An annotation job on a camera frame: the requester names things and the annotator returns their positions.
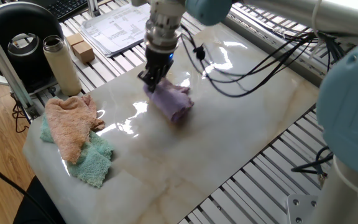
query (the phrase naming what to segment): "purple cloth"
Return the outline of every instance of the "purple cloth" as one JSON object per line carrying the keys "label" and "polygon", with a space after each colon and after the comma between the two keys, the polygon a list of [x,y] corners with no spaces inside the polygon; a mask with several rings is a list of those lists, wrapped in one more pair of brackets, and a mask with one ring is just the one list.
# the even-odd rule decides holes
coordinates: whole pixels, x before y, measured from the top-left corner
{"label": "purple cloth", "polygon": [[165,116],[174,123],[184,117],[194,105],[188,96],[190,88],[175,86],[166,78],[163,78],[155,87],[154,93],[149,91],[147,85],[143,86],[143,90]]}

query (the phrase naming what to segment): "white thermos bottle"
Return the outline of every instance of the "white thermos bottle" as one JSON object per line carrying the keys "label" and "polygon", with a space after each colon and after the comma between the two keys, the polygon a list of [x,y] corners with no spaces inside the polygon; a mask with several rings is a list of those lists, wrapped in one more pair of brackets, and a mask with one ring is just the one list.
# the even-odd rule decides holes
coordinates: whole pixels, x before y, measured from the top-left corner
{"label": "white thermos bottle", "polygon": [[44,54],[64,95],[75,96],[81,91],[81,83],[69,49],[64,40],[51,35],[44,40]]}

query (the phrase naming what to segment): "pink towel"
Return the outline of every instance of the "pink towel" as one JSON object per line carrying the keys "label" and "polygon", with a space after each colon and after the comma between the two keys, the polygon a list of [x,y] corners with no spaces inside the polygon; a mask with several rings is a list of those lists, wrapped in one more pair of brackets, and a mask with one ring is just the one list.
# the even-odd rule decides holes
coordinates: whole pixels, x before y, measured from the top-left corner
{"label": "pink towel", "polygon": [[96,118],[96,113],[89,95],[72,96],[66,101],[48,100],[45,114],[62,159],[76,164],[83,144],[90,141],[90,131],[104,128],[104,121]]}

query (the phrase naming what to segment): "small brown box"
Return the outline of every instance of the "small brown box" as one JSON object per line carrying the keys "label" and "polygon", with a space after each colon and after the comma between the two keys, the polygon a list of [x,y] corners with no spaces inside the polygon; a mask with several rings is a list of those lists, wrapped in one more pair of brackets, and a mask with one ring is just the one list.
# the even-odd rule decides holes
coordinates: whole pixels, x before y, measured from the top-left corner
{"label": "small brown box", "polygon": [[67,37],[68,44],[70,44],[71,49],[73,50],[73,46],[84,42],[84,38],[82,38],[80,33],[71,35]]}
{"label": "small brown box", "polygon": [[92,47],[87,42],[81,42],[73,46],[74,55],[82,62],[90,62],[94,59]]}

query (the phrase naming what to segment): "paper document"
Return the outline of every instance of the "paper document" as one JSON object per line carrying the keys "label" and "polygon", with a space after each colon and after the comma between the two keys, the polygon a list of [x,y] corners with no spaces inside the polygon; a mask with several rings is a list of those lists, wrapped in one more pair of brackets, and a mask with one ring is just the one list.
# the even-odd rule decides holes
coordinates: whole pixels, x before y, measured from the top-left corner
{"label": "paper document", "polygon": [[128,4],[83,22],[81,30],[110,57],[143,41],[149,17],[148,4],[140,7]]}

